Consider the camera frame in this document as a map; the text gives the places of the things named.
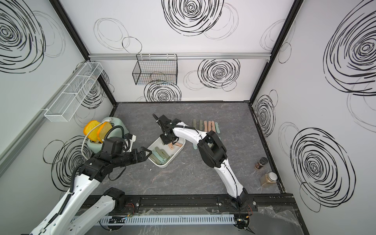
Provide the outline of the white plastic storage box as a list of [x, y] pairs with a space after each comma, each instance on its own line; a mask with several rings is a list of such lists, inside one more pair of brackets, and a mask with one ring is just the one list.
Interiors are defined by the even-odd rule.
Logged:
[[148, 150], [152, 151], [152, 154], [149, 156], [149, 160], [159, 168], [166, 168], [172, 160], [183, 150], [186, 140], [178, 139], [177, 142], [182, 143], [182, 148], [175, 148], [171, 150], [167, 145], [164, 145], [161, 138], [158, 138], [154, 141], [149, 147]]

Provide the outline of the teal folding fruit knife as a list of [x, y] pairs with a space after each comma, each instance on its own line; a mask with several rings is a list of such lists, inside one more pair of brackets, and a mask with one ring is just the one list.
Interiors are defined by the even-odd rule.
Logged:
[[219, 129], [219, 124], [218, 124], [218, 122], [215, 122], [214, 124], [215, 124], [215, 130], [216, 130], [216, 132], [217, 132], [218, 134], [220, 134], [220, 129]]

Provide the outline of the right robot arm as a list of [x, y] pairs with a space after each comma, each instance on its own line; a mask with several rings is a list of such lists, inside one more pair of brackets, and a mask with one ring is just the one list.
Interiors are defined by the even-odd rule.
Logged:
[[246, 204], [248, 192], [237, 179], [228, 161], [227, 149], [214, 131], [204, 132], [186, 125], [179, 119], [171, 120], [165, 115], [160, 117], [153, 114], [162, 134], [163, 144], [171, 144], [178, 139], [184, 139], [197, 146], [203, 162], [213, 168], [225, 185], [227, 193], [241, 209]]

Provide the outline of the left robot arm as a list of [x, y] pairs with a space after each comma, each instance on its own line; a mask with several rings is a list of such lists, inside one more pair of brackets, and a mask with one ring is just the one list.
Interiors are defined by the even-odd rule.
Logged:
[[74, 219], [94, 189], [115, 168], [142, 163], [152, 154], [145, 147], [126, 149], [124, 145], [131, 146], [131, 141], [120, 137], [105, 139], [100, 152], [73, 170], [69, 190], [31, 234], [83, 235], [108, 213], [123, 211], [126, 207], [125, 193], [109, 188], [94, 205]]

